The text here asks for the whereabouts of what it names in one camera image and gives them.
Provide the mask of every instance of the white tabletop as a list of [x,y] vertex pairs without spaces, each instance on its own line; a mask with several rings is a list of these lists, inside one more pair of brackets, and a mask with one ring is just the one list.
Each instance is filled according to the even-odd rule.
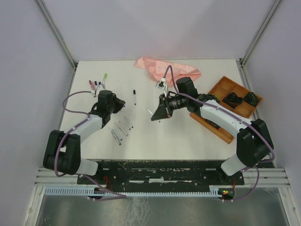
[[[224,160],[236,151],[236,141],[225,143],[215,134],[189,116],[186,108],[175,110],[172,118],[151,121],[151,114],[158,106],[158,97],[162,93],[150,80],[147,72],[134,67],[132,60],[123,61],[81,61],[79,62],[71,93],[91,90],[88,83],[102,81],[108,74],[105,86],[126,102],[119,113],[112,114],[111,120],[103,129],[88,137],[81,145],[81,156],[86,159],[135,159],[135,160]],[[231,60],[170,60],[170,62],[188,64],[198,68],[201,77],[194,81],[199,93],[207,93],[222,76],[227,76],[242,84],[238,67]],[[137,105],[134,105],[133,90],[136,90]],[[67,108],[89,112],[97,101],[90,94],[78,94],[71,97]],[[130,119],[134,128],[129,136],[115,126],[114,122]],[[61,130],[65,130],[81,121],[85,116],[65,112]],[[118,145],[108,127],[116,129],[123,137]]]

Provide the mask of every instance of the pink towel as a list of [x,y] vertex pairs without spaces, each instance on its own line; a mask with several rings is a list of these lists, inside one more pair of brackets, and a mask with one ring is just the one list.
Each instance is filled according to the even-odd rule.
[[[173,67],[174,81],[183,77],[190,77],[194,81],[201,76],[201,73],[199,72],[198,69],[191,67],[189,65],[174,64],[163,60],[156,60],[148,57],[141,57],[140,59],[138,59],[135,62],[134,67],[149,71],[150,78],[154,81],[159,81],[163,77],[166,68],[169,65]],[[167,72],[166,82],[168,82],[169,86],[173,85],[173,82],[171,80],[170,70],[168,70]]]

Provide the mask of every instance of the robotic arm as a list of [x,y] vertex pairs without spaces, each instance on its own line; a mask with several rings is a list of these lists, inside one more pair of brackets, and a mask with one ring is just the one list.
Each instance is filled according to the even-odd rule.
[[[174,93],[174,96],[170,96],[170,93],[172,92],[167,93],[165,81],[159,81],[157,87],[164,90],[164,94],[159,96],[159,105],[151,120],[155,121],[171,118],[174,110],[186,107],[189,112],[202,116],[227,130],[237,139],[237,149],[232,157],[218,167],[217,170],[223,177],[232,176],[246,167],[251,168],[255,166],[270,153],[268,147],[263,143],[260,137],[248,128],[246,124],[255,128],[270,146],[274,148],[267,125],[263,120],[257,119],[252,121],[241,117],[219,105],[211,96],[198,94],[197,89],[194,87],[194,84],[189,77],[178,79],[176,84],[180,93],[187,94],[197,100],[206,102],[209,105],[203,105],[176,93]],[[229,112],[241,121],[237,121],[226,112]]]
[[[95,161],[83,159],[80,156],[80,144],[91,134],[102,129],[111,119],[112,113],[119,112],[125,106],[125,101],[120,100],[109,90],[99,92],[98,101],[89,112],[89,120],[75,128],[64,140],[65,152],[59,150],[57,170],[65,174],[94,175],[98,168]],[[63,136],[67,131],[53,130],[48,139],[43,166],[54,170],[55,155]]]

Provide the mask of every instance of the wooden tray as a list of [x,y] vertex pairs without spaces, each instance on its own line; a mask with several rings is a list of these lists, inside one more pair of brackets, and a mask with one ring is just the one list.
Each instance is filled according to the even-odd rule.
[[[225,76],[222,77],[221,80],[219,80],[219,82],[209,91],[209,93],[212,93],[219,98],[221,106],[245,118],[250,118],[251,115],[256,110],[256,108],[258,107],[258,105],[262,101],[262,97],[256,95],[257,98],[259,99],[259,102],[256,105],[256,107],[253,107],[244,101],[236,108],[232,108],[222,101],[231,92],[235,92],[239,97],[244,98],[245,95],[250,91]],[[190,116],[191,118],[193,118],[194,120],[196,120],[197,122],[205,126],[207,129],[209,129],[211,132],[213,132],[215,135],[217,135],[219,138],[224,140],[226,143],[230,144],[234,140],[234,137],[223,128],[221,127],[218,129],[215,128],[213,125],[208,123],[204,118],[196,115],[195,113],[191,113]]]

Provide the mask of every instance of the white wall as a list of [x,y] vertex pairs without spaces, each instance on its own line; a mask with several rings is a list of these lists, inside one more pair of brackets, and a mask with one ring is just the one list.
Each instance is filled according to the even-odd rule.
[[0,225],[19,226],[72,68],[34,1],[2,1],[0,31]]
[[301,1],[285,0],[247,65],[276,151],[301,210]]
[[272,0],[44,0],[76,61],[240,58]]

